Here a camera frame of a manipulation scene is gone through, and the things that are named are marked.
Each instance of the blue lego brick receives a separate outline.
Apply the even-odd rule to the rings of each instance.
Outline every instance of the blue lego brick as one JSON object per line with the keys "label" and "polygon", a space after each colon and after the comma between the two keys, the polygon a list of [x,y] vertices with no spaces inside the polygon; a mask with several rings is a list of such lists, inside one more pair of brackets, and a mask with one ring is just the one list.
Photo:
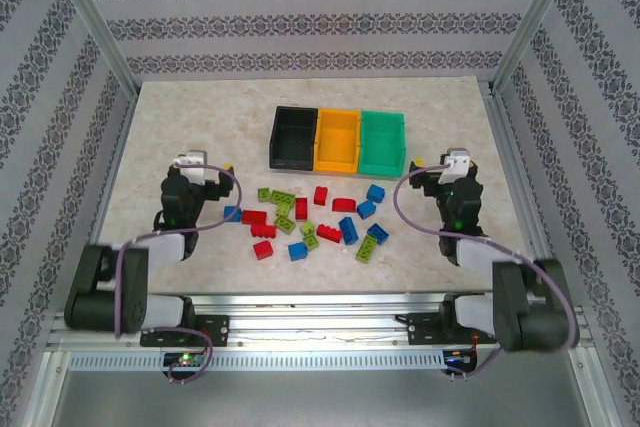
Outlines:
{"label": "blue lego brick", "polygon": [[[227,207],[224,208],[224,213],[222,214],[223,217],[228,217],[229,214],[231,212],[233,212],[233,205],[229,205]],[[240,219],[242,218],[242,209],[240,207],[238,207],[238,210],[236,211],[236,213],[233,215],[233,217],[231,217],[229,220],[227,220],[227,222],[240,222]]]}
{"label": "blue lego brick", "polygon": [[367,192],[367,200],[375,202],[379,204],[384,199],[384,189],[382,187],[378,187],[376,184],[371,184],[369,187],[369,191]]}
{"label": "blue lego brick", "polygon": [[306,258],[307,253],[307,246],[304,242],[298,242],[297,244],[291,244],[289,246],[289,257],[291,257],[291,262]]}
{"label": "blue lego brick", "polygon": [[367,234],[378,241],[378,245],[382,245],[389,238],[389,234],[378,224],[373,224],[367,230]]}
{"label": "blue lego brick", "polygon": [[342,238],[344,239],[344,243],[347,245],[351,245],[358,240],[358,233],[356,232],[356,226],[353,225],[353,220],[351,217],[345,217],[340,222],[338,222],[338,226],[342,231]]}
{"label": "blue lego brick", "polygon": [[358,215],[360,216],[360,218],[364,220],[367,217],[371,217],[373,214],[376,213],[376,204],[374,204],[370,200],[365,200],[363,203],[361,203],[358,206],[358,208],[356,209],[356,212],[358,212]]}

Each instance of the storage bin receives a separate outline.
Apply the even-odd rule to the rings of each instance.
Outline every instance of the storage bin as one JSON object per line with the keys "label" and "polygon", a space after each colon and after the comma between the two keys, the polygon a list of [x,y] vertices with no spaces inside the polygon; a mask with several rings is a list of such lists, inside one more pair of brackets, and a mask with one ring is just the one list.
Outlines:
{"label": "storage bin", "polygon": [[320,109],[314,170],[354,174],[360,156],[360,112]]}
{"label": "storage bin", "polygon": [[363,111],[360,138],[359,173],[388,177],[402,175],[407,155],[404,115]]}
{"label": "storage bin", "polygon": [[317,119],[318,109],[278,106],[269,142],[269,167],[313,170]]}

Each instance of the wire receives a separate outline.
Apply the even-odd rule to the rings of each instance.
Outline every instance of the wire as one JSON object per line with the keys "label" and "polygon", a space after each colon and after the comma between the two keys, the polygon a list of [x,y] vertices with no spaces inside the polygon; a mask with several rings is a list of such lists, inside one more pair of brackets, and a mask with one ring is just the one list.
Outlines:
{"label": "wire", "polygon": [[[222,224],[224,224],[225,222],[233,218],[233,216],[236,214],[236,212],[240,208],[240,203],[242,202],[242,187],[240,186],[240,182],[238,182],[238,179],[228,170],[225,170],[221,167],[217,167],[215,165],[207,165],[207,164],[204,164],[204,165],[203,164],[193,164],[193,165],[192,164],[189,164],[189,165],[174,164],[174,167],[177,167],[180,169],[216,170],[224,175],[227,175],[228,177],[231,178],[233,183],[238,188],[238,200],[229,215],[227,215],[222,220],[219,220],[218,222],[215,222],[213,224],[204,225],[202,227],[189,227],[185,229],[159,230],[156,232],[151,232],[149,234],[141,235],[140,237],[136,237],[134,240],[125,242],[125,244],[120,248],[120,251],[118,252],[118,257],[116,260],[116,285],[114,288],[115,302],[114,302],[114,329],[113,329],[115,332],[116,339],[120,338],[120,335],[122,334],[122,268],[123,268],[124,254],[127,251],[127,249],[135,245],[137,242],[152,239],[154,237],[160,237],[162,235],[189,234],[192,232],[202,232],[205,230],[215,229],[216,227],[221,226]],[[180,381],[181,384],[189,383],[197,379],[198,377],[200,377],[200,375],[202,375],[202,373],[205,371],[209,363],[211,363],[211,359],[213,357],[213,343],[211,342],[211,338],[208,335],[204,334],[203,332],[200,332],[199,330],[194,330],[194,329],[187,329],[184,327],[158,327],[153,330],[166,331],[166,332],[182,332],[182,333],[197,335],[205,339],[207,343],[207,347],[209,348],[209,352],[210,352],[209,356],[206,358],[205,362],[203,362],[200,369],[197,370],[192,376]],[[175,380],[171,377],[171,372],[173,371],[173,367],[175,366],[171,366],[169,368],[169,374],[168,374],[169,380],[171,382],[174,382]]]}
{"label": "wire", "polygon": [[208,350],[209,355],[207,355],[204,358],[204,361],[202,362],[202,365],[200,366],[200,368],[196,370],[192,375],[187,377],[186,379],[176,379],[171,375],[173,373],[173,369],[177,367],[179,364],[171,364],[169,366],[167,377],[169,377],[170,383],[172,384],[180,383],[181,385],[188,384],[189,382],[193,382],[194,380],[196,380],[198,377],[200,377],[204,373],[205,370],[207,370],[207,367],[209,367],[209,364],[213,359],[213,342],[211,342],[211,337],[209,337],[207,334],[205,334],[204,332],[200,332],[199,330],[186,329],[184,327],[158,327],[157,329],[149,330],[149,332],[154,332],[154,331],[155,332],[181,332],[183,334],[194,334],[199,337],[202,337],[207,344],[204,349],[204,352]]}
{"label": "wire", "polygon": [[[538,277],[540,277],[540,279],[545,284],[547,284],[547,286],[549,287],[549,290],[551,290],[551,292],[558,298],[558,301],[562,305],[562,310],[564,310],[564,313],[567,316],[567,321],[569,324],[569,333],[567,335],[567,340],[559,348],[553,349],[550,352],[563,352],[573,347],[573,343],[575,342],[575,338],[576,338],[577,326],[576,326],[575,318],[573,316],[573,309],[571,308],[571,303],[569,302],[569,300],[567,300],[566,296],[564,295],[560,287],[558,287],[558,285],[553,281],[553,279],[549,277],[549,275],[544,270],[542,270],[542,268],[540,268],[538,265],[536,265],[533,261],[531,261],[529,258],[525,257],[524,255],[519,254],[518,252],[515,252],[507,247],[504,247],[498,244],[497,242],[494,242],[493,240],[489,239],[488,237],[474,237],[471,235],[460,234],[457,232],[444,232],[444,231],[427,229],[426,227],[422,227],[416,224],[415,222],[413,222],[404,214],[404,212],[402,212],[402,210],[400,209],[400,206],[398,205],[398,193],[400,192],[400,187],[402,186],[402,184],[404,184],[407,180],[409,180],[414,175],[422,174],[424,172],[431,172],[434,170],[446,169],[448,167],[449,165],[445,164],[445,165],[436,165],[433,167],[425,167],[422,169],[416,169],[412,172],[409,172],[408,174],[406,174],[400,179],[400,181],[396,185],[395,190],[393,191],[393,206],[395,207],[396,212],[398,213],[400,218],[404,220],[407,224],[409,224],[411,227],[413,227],[414,229],[420,232],[424,232],[425,234],[442,236],[442,237],[452,237],[454,239],[465,239],[472,242],[478,242],[480,244],[486,244],[490,247],[493,247],[498,252],[502,252],[503,254],[509,255],[514,259],[520,261],[527,267],[529,267],[531,270],[533,270],[536,273],[536,275],[538,275]],[[494,351],[491,355],[489,355],[489,357],[487,357],[487,359],[479,367],[477,367],[473,372],[469,374],[465,374],[464,377],[465,378],[471,377],[481,372],[482,370],[484,370],[487,365],[489,365],[491,362],[495,360],[495,358],[498,356],[500,352],[502,352],[502,347]]]}

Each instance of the green storage bin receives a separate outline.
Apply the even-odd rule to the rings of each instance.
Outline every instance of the green storage bin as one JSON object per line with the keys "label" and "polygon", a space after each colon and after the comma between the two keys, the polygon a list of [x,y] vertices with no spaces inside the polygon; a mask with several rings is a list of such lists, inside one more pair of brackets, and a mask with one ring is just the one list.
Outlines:
{"label": "green storage bin", "polygon": [[360,174],[402,176],[407,155],[404,115],[363,111],[360,144]]}

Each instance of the yellow storage bin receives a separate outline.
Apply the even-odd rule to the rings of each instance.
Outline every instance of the yellow storage bin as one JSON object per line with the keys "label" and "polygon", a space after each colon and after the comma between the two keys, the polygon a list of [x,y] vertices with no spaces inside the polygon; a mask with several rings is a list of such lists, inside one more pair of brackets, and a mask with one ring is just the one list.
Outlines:
{"label": "yellow storage bin", "polygon": [[318,110],[313,170],[355,174],[360,159],[360,112]]}

